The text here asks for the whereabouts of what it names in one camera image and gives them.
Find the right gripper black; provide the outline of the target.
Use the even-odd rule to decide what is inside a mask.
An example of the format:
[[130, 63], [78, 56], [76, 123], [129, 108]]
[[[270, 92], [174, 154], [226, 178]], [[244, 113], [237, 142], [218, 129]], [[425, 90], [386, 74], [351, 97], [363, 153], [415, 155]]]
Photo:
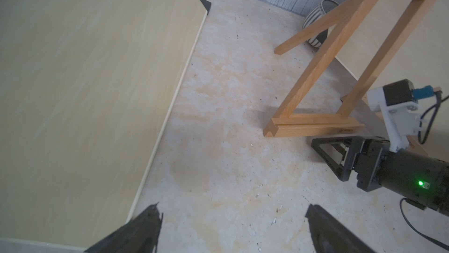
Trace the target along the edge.
[[370, 192], [381, 187], [377, 173], [389, 154], [388, 140], [361, 136], [326, 137], [314, 138], [311, 146], [340, 181], [347, 182], [351, 171], [355, 171], [359, 189]]

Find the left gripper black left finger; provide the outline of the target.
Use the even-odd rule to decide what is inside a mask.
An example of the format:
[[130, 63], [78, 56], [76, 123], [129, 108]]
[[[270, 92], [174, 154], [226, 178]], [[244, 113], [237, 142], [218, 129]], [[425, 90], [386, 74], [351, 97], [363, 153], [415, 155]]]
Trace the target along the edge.
[[150, 205], [136, 218], [98, 241], [86, 253], [156, 253], [163, 224], [157, 205]]

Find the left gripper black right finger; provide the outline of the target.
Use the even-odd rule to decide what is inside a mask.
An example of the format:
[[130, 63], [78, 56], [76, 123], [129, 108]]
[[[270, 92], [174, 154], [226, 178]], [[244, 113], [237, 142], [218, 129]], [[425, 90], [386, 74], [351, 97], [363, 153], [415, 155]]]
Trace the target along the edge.
[[310, 204], [305, 217], [317, 253], [374, 253], [320, 205]]

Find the wooden board black corners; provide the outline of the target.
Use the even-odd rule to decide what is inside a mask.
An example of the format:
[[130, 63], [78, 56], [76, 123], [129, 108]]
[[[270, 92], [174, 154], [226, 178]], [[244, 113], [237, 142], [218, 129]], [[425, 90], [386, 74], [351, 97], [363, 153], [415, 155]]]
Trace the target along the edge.
[[[379, 0], [337, 60], [359, 79], [411, 0]], [[416, 88], [439, 87], [449, 94], [449, 0], [437, 0], [373, 84], [409, 79]]]
[[1, 238], [87, 248], [133, 216], [202, 0], [1, 0]]

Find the small wooden easel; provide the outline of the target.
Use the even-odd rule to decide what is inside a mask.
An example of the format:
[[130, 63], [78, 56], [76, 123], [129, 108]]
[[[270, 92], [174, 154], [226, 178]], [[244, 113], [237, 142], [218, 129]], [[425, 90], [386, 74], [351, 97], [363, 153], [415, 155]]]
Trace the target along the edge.
[[418, 141], [411, 141], [412, 137], [416, 137], [419, 132], [419, 115], [410, 112], [409, 110], [417, 110], [419, 108], [417, 103], [413, 101], [406, 101], [401, 104], [388, 105], [386, 94], [382, 88], [373, 89], [367, 92], [361, 99], [368, 105], [368, 107], [380, 116], [384, 122], [392, 147], [392, 152], [407, 146], [412, 147], [413, 152], [420, 155], [427, 156], [428, 153], [420, 146]]

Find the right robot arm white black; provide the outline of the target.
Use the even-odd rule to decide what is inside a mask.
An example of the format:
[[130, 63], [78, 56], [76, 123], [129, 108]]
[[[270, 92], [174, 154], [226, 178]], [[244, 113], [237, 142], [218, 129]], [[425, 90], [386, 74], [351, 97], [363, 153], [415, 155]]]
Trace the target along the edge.
[[357, 187], [371, 192], [386, 188], [420, 209], [449, 214], [449, 164], [400, 149], [390, 151], [382, 137], [314, 138], [311, 147], [342, 182], [357, 173]]

